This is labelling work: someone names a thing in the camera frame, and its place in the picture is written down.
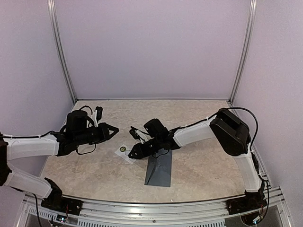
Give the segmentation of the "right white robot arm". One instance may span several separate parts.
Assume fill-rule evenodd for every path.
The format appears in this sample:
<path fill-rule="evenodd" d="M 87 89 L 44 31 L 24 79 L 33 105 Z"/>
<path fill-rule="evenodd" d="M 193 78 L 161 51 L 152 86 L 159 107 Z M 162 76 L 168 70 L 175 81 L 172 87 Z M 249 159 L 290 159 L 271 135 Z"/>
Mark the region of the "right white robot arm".
<path fill-rule="evenodd" d="M 168 130 L 159 119 L 149 120 L 144 128 L 150 136 L 133 146 L 128 157 L 143 159 L 159 150 L 176 150 L 189 144 L 207 139 L 217 139 L 223 151 L 233 157 L 244 182 L 245 196 L 242 206 L 252 210 L 257 206 L 265 187 L 259 173 L 259 163 L 253 151 L 255 137 L 250 135 L 249 126 L 231 112 L 232 108 L 221 108 L 206 119 L 187 126 Z"/>

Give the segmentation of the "dark blue envelope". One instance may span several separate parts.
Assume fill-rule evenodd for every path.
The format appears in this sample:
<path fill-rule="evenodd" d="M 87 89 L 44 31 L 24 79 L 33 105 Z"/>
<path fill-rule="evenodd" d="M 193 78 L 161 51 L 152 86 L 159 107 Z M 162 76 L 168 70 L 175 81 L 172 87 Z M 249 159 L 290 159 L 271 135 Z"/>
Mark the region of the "dark blue envelope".
<path fill-rule="evenodd" d="M 145 185 L 170 187 L 172 170 L 172 150 L 159 150 L 149 156 L 146 169 Z"/>

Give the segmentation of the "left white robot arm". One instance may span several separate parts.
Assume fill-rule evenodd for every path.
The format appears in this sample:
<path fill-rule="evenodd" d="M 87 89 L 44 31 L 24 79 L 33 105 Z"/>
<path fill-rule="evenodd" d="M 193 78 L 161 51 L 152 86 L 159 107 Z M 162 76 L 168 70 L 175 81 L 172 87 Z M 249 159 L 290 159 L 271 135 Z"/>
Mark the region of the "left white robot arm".
<path fill-rule="evenodd" d="M 42 179 L 11 164 L 12 160 L 26 157 L 62 157 L 78 152 L 81 145 L 97 145 L 110 140 L 119 129 L 100 122 L 102 111 L 92 116 L 86 111 L 68 113 L 66 124 L 60 131 L 36 136 L 0 136 L 0 184 L 30 192 L 47 199 L 56 210 L 66 206 L 61 189 L 50 179 Z"/>

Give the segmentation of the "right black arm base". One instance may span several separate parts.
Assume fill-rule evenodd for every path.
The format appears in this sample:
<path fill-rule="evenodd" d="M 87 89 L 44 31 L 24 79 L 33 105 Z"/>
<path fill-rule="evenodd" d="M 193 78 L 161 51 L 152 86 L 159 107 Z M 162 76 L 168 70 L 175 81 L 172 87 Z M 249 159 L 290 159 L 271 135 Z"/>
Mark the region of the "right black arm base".
<path fill-rule="evenodd" d="M 267 206 L 268 202 L 264 195 L 265 182 L 266 181 L 264 180 L 261 181 L 261 187 L 257 192 L 245 191 L 245 196 L 227 200 L 226 207 L 229 215 L 260 209 L 262 206 Z"/>

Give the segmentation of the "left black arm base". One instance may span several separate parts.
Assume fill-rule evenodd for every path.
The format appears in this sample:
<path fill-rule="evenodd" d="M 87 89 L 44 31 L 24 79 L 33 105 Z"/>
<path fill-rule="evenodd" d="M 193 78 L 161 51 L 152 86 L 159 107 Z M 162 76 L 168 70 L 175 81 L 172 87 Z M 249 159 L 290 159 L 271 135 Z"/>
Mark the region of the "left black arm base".
<path fill-rule="evenodd" d="M 47 198 L 43 198 L 41 206 L 65 214 L 79 216 L 83 201 L 63 197 L 62 190 L 54 181 L 46 177 L 45 180 L 50 184 L 52 190 Z"/>

